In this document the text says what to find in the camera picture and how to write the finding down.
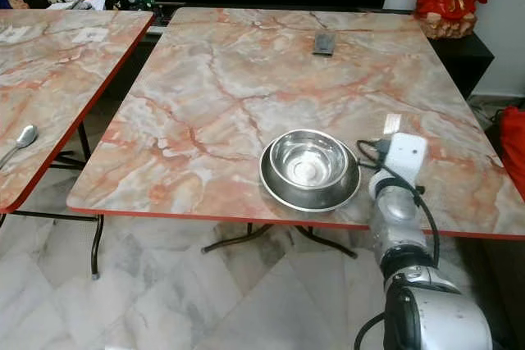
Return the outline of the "silver steel fork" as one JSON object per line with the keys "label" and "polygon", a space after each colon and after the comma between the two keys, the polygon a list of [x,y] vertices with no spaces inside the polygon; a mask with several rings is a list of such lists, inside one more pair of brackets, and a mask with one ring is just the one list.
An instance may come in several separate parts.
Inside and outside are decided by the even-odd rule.
{"label": "silver steel fork", "polygon": [[402,121],[402,115],[399,113],[389,113],[384,117],[382,135],[390,136],[399,132]]}

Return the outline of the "shiny steel bowl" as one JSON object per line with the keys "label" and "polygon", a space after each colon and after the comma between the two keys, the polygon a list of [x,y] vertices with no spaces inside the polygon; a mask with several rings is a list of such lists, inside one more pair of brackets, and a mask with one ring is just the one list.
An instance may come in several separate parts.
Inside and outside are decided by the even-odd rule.
{"label": "shiny steel bowl", "polygon": [[344,144],[320,130],[289,130],[275,138],[267,161],[281,180],[303,190],[330,188],[349,169]]}

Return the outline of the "shiny steel plate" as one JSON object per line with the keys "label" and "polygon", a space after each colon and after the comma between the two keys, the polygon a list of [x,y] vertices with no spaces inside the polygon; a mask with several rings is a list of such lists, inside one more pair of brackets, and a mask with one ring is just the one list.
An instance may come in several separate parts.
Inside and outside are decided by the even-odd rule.
{"label": "shiny steel plate", "polygon": [[333,211],[333,209],[344,207],[358,192],[362,177],[361,171],[357,167],[355,156],[349,152],[345,145],[345,152],[349,154],[349,169],[346,171],[345,177],[330,188],[314,190],[297,189],[281,180],[267,161],[270,147],[271,145],[267,145],[267,150],[260,158],[259,173],[260,178],[262,178],[262,186],[274,199],[286,207],[303,212]]}

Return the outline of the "small dark grey rectangular block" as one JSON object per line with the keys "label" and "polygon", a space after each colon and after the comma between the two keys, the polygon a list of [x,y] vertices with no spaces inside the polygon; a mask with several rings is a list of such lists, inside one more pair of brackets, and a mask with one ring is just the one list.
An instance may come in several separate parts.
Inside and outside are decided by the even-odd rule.
{"label": "small dark grey rectangular block", "polygon": [[315,57],[333,57],[336,50],[336,32],[320,31],[315,33],[312,54]]}

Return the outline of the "black television cabinet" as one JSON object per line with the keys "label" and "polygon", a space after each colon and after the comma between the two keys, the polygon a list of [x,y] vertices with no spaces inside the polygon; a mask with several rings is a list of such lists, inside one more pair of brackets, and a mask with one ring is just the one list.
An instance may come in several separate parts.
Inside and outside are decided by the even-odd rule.
{"label": "black television cabinet", "polygon": [[495,55],[477,33],[457,39],[428,39],[459,93],[469,99]]}

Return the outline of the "red fabric object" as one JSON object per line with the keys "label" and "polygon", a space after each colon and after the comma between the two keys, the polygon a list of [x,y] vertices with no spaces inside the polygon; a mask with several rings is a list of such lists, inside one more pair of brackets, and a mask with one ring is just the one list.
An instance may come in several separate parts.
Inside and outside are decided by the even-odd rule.
{"label": "red fabric object", "polygon": [[525,200],[525,110],[506,107],[500,119],[501,160]]}

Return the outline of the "silver steel spoon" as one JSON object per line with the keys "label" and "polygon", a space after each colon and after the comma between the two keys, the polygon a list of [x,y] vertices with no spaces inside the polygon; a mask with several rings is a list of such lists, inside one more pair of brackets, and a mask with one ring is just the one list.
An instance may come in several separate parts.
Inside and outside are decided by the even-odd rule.
{"label": "silver steel spoon", "polygon": [[37,140],[38,135],[39,132],[36,125],[27,125],[20,135],[16,137],[15,147],[0,159],[0,169],[10,161],[11,157],[14,156],[16,152],[23,150],[23,148],[27,148],[34,143],[34,141]]}

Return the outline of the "marble pattern folding table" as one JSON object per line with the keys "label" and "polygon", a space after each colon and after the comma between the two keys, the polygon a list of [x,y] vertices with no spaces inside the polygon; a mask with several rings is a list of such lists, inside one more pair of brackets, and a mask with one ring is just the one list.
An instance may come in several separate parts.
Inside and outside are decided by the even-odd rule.
{"label": "marble pattern folding table", "polygon": [[[314,35],[336,32],[333,57]],[[348,145],[384,117],[427,140],[418,184],[443,235],[525,241],[525,200],[420,24],[408,14],[184,7],[174,12],[66,205],[83,214],[366,230],[365,192],[296,212],[260,184],[288,130]]]}
{"label": "marble pattern folding table", "polygon": [[3,214],[29,197],[151,21],[149,11],[0,11],[0,153],[27,125],[38,132],[1,166]]}

